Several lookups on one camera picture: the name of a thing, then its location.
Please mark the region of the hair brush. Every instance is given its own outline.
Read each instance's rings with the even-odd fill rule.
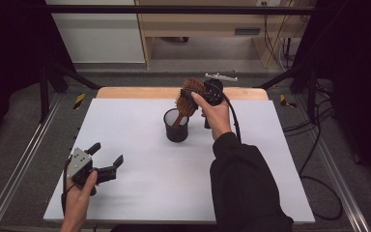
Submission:
[[[204,84],[195,78],[189,78],[183,84],[183,88],[180,90],[179,96],[176,98],[176,106],[179,109],[179,117],[173,124],[173,128],[177,128],[184,117],[191,117],[195,110],[198,108],[192,98],[191,92],[199,95],[204,94]]]

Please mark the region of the white table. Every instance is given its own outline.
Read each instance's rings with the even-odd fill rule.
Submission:
[[[272,101],[232,100],[243,143],[256,145],[279,188],[281,207],[295,223],[314,222],[298,172]],[[121,154],[117,179],[100,184],[87,219],[97,223],[215,223],[210,166],[211,132],[199,109],[188,123],[188,138],[173,143],[165,135],[164,113],[174,99],[94,99],[74,147],[101,149],[95,167],[110,166]],[[62,177],[44,214],[63,220]]]

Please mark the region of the pen holder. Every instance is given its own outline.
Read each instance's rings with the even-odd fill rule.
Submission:
[[[167,138],[172,142],[183,142],[188,137],[188,117],[184,117],[177,128],[173,124],[179,117],[179,110],[172,108],[164,114],[164,124]]]

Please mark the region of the black jacket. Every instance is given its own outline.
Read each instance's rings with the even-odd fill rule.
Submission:
[[[213,150],[210,173],[219,231],[292,231],[293,220],[280,207],[278,188],[258,148],[227,132]]]

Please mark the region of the black cable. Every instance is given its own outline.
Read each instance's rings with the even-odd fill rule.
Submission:
[[[286,38],[283,38],[283,40],[282,40],[282,53],[284,54],[284,58],[287,61],[287,65],[286,65],[285,68],[287,68],[289,70],[289,69],[292,68],[292,66],[289,65],[289,62],[295,60],[295,55],[290,55],[289,54],[288,46],[292,45],[290,41],[288,41],[287,49],[285,50],[285,39]]]
[[[231,108],[231,112],[233,114],[233,119],[234,119],[234,127],[236,128],[237,139],[241,142],[240,124],[238,123],[237,115],[236,115],[236,112],[234,111],[234,107],[230,103],[230,100],[228,99],[228,97],[225,96],[223,92],[221,94],[224,97],[225,101],[228,103],[228,106],[230,106]]]
[[[321,105],[322,105],[323,103],[325,103],[325,102],[329,102],[329,101],[330,101],[330,99],[326,99],[326,100],[324,100],[324,101],[321,101],[321,102],[318,104],[318,106],[317,106],[317,115],[320,115],[320,114],[319,114],[319,109],[320,109]],[[334,196],[336,197],[336,199],[338,200],[338,203],[339,203],[339,212],[338,212],[338,214],[337,214],[336,216],[334,216],[334,217],[325,217],[325,216],[322,216],[322,215],[319,215],[319,214],[315,213],[314,211],[312,211],[312,214],[313,214],[314,216],[318,217],[318,218],[322,218],[322,219],[325,219],[325,220],[336,220],[336,219],[341,218],[341,217],[342,217],[342,214],[343,214],[343,205],[342,205],[342,200],[341,200],[340,197],[337,195],[337,193],[336,193],[332,188],[330,188],[327,184],[325,184],[324,182],[322,182],[321,180],[316,179],[316,178],[314,178],[314,177],[310,177],[310,176],[304,176],[304,175],[302,175],[303,169],[304,169],[305,166],[308,164],[309,160],[312,158],[312,155],[314,154],[314,151],[315,151],[316,145],[318,144],[319,138],[320,138],[320,136],[321,136],[321,121],[320,121],[319,117],[316,117],[315,119],[316,119],[316,120],[315,120],[315,121],[316,121],[316,126],[318,127],[318,134],[317,134],[317,137],[316,137],[316,139],[315,139],[315,143],[314,143],[314,145],[312,146],[312,149],[311,149],[311,151],[309,152],[308,157],[306,158],[306,161],[304,162],[304,164],[302,165],[302,167],[301,167],[301,169],[300,169],[299,174],[300,174],[300,178],[301,178],[301,179],[309,179],[309,180],[315,181],[315,182],[317,182],[317,183],[323,185],[324,187],[326,187],[329,191],[331,191],[331,192],[334,194]]]
[[[69,189],[66,189],[66,178],[67,178],[67,172],[68,172],[68,166],[71,163],[71,156],[68,157],[68,159],[65,162],[65,166],[63,168],[63,193],[61,195],[61,203],[62,203],[62,210],[63,210],[63,215],[65,214],[66,211],[66,200],[68,198],[68,191],[74,186],[71,186]]]
[[[317,115],[317,117],[322,117],[325,113],[327,113],[328,111],[330,111],[331,109],[333,109],[333,107],[330,107],[326,110],[324,110],[321,114]],[[328,116],[324,116],[324,118],[321,120],[324,121],[326,120],[329,116],[331,116],[332,114],[329,114]],[[296,130],[299,130],[307,125],[310,125],[311,124],[311,121],[310,120],[306,120],[305,122],[299,124],[299,125],[296,125],[296,126],[291,126],[291,127],[287,127],[287,128],[284,128],[282,129],[284,132],[289,132],[289,131],[296,131]]]
[[[332,116],[332,115],[333,115],[333,114],[330,113],[329,115],[324,116],[324,117],[322,118],[321,122],[325,121],[327,118],[329,118],[329,117]],[[302,130],[302,131],[297,132],[297,133],[285,134],[285,137],[290,137],[290,136],[299,135],[299,134],[301,134],[301,133],[305,133],[305,132],[307,132],[307,131],[311,131],[311,130],[313,130],[314,128],[315,128],[315,126],[310,127],[310,128],[308,128],[307,130]]]
[[[332,189],[330,186],[328,186],[327,184],[325,184],[323,181],[319,180],[319,179],[316,179],[314,177],[310,177],[310,176],[301,176],[300,177],[301,179],[308,179],[308,180],[312,180],[314,182],[317,182],[319,184],[321,184],[322,186],[324,186],[325,188],[327,188],[330,192],[333,193],[333,195],[336,197],[337,201],[338,201],[338,204],[339,204],[339,212],[336,216],[334,217],[326,217],[326,216],[322,216],[320,214],[317,214],[315,213],[315,211],[312,211],[312,214],[318,218],[322,218],[322,219],[325,219],[325,220],[337,220],[337,219],[340,219],[342,214],[343,214],[343,206],[342,206],[342,200],[340,199],[340,197],[338,196],[338,194],[336,193],[336,191],[334,189]]]

